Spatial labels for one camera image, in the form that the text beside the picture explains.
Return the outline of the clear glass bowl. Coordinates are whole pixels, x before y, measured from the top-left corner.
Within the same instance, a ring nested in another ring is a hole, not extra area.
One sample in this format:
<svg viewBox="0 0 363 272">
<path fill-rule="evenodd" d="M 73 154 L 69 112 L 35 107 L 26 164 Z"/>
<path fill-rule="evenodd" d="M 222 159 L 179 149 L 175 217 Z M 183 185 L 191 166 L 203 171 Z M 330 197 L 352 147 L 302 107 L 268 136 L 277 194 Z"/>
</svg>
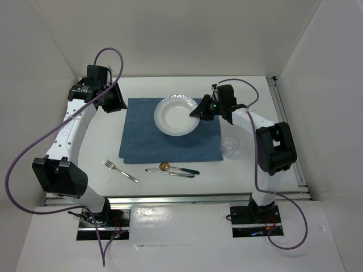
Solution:
<svg viewBox="0 0 363 272">
<path fill-rule="evenodd" d="M 180 137 L 197 128 L 200 118 L 190 114 L 197 108 L 195 99 L 182 94 L 170 95 L 162 99 L 154 111 L 157 128 L 166 135 Z"/>
</svg>

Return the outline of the blue cloth napkin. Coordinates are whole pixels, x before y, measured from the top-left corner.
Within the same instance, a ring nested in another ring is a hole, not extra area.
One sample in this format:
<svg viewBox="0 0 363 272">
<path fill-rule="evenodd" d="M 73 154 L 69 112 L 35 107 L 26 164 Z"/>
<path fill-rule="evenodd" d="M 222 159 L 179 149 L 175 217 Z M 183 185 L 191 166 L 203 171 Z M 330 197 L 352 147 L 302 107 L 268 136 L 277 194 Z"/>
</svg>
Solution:
<svg viewBox="0 0 363 272">
<path fill-rule="evenodd" d="M 161 132 L 154 111 L 161 98 L 130 98 L 119 157 L 125 164 L 214 162 L 223 159 L 218 118 L 200 121 L 189 134 L 173 137 Z"/>
</svg>

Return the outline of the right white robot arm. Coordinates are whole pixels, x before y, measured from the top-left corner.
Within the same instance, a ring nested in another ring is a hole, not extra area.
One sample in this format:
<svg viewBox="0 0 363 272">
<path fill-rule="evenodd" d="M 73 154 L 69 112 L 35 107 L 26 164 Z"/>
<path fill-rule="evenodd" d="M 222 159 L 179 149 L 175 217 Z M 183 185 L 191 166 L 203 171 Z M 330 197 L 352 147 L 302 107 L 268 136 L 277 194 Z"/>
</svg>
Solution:
<svg viewBox="0 0 363 272">
<path fill-rule="evenodd" d="M 204 95 L 189 115 L 204 121 L 221 116 L 228 123 L 239 126 L 254 138 L 255 189 L 252 192 L 247 215 L 253 222 L 261 222 L 275 206 L 284 173 L 297 160 L 290 127 L 286 122 L 273 122 L 250 111 L 250 105 L 238 104 L 232 85 L 212 85 L 213 94 Z"/>
</svg>

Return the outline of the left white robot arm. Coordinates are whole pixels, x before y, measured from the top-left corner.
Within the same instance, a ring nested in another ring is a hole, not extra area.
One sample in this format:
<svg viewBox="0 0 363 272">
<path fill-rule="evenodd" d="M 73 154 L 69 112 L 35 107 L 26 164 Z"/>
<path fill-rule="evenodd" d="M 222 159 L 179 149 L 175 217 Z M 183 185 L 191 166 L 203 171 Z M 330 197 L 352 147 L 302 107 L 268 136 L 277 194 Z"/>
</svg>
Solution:
<svg viewBox="0 0 363 272">
<path fill-rule="evenodd" d="M 34 159 L 32 169 L 43 191 L 90 209 L 92 220 L 106 226 L 112 219 L 109 200 L 89 187 L 87 174 L 78 167 L 79 152 L 98 108 L 112 113 L 127 106 L 119 85 L 111 84 L 109 68 L 98 65 L 87 67 L 86 77 L 71 87 L 67 99 L 67 123 L 45 156 Z"/>
</svg>

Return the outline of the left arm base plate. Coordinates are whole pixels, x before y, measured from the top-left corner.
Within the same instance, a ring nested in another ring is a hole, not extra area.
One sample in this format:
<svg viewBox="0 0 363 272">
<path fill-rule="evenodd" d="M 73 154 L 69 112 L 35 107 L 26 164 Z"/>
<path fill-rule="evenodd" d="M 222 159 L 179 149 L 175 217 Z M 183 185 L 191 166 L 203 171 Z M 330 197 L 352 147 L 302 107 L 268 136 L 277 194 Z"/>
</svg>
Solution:
<svg viewBox="0 0 363 272">
<path fill-rule="evenodd" d="M 77 241 L 93 241 L 97 240 L 96 228 L 89 213 L 83 209 L 81 212 L 67 212 L 79 219 L 77 229 Z M 112 210 L 111 218 L 107 221 L 97 219 L 99 235 L 101 240 L 110 240 L 114 237 L 115 240 L 129 239 L 131 209 Z"/>
</svg>

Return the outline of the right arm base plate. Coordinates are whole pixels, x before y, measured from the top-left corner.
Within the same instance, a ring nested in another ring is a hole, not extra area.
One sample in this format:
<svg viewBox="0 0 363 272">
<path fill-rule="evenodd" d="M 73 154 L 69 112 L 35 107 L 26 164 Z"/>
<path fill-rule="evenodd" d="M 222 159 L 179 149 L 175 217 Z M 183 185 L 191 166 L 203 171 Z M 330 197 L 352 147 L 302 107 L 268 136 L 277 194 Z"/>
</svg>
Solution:
<svg viewBox="0 0 363 272">
<path fill-rule="evenodd" d="M 230 212 L 225 218 L 231 223 L 233 238 L 264 237 L 270 230 L 271 236 L 284 236 L 277 205 L 272 211 L 254 216 L 247 206 L 230 206 Z"/>
</svg>

